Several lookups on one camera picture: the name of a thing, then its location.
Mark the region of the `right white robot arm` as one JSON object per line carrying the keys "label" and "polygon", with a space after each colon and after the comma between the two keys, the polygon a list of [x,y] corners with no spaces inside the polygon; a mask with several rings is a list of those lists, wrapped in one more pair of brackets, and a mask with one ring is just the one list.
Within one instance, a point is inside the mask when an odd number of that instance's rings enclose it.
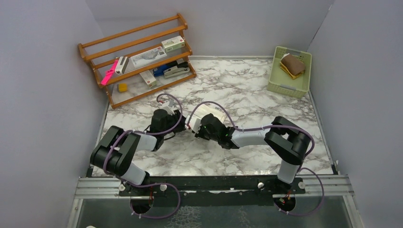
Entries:
{"label": "right white robot arm", "polygon": [[277,116],[271,125],[241,130],[224,125],[212,114],[186,125],[195,137],[217,142],[223,149],[239,149],[252,145],[265,145],[282,159],[274,187],[280,193],[293,188],[293,180],[306,155],[314,147],[314,139],[305,130],[288,119]]}

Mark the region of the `cream white towel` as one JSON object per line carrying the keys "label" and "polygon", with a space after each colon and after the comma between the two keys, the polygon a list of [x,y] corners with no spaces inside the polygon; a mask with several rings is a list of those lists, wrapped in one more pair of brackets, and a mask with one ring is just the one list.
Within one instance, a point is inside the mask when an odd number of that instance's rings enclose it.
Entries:
{"label": "cream white towel", "polygon": [[212,107],[212,106],[209,106],[206,104],[201,104],[194,112],[193,117],[202,119],[204,116],[206,116],[208,114],[213,114],[222,123],[224,123],[224,121],[227,117],[226,114],[218,107]]}

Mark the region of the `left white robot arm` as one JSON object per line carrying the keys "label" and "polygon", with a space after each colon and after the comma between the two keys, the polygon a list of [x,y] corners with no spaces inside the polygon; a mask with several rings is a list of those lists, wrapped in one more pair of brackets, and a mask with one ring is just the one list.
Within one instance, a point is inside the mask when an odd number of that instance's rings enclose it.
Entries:
{"label": "left white robot arm", "polygon": [[186,118],[179,110],[169,114],[164,109],[154,111],[151,125],[146,133],[124,131],[111,126],[93,150],[90,163],[131,183],[132,190],[144,195],[149,190],[149,173],[133,163],[136,152],[157,151],[163,145],[165,136],[185,130]]}

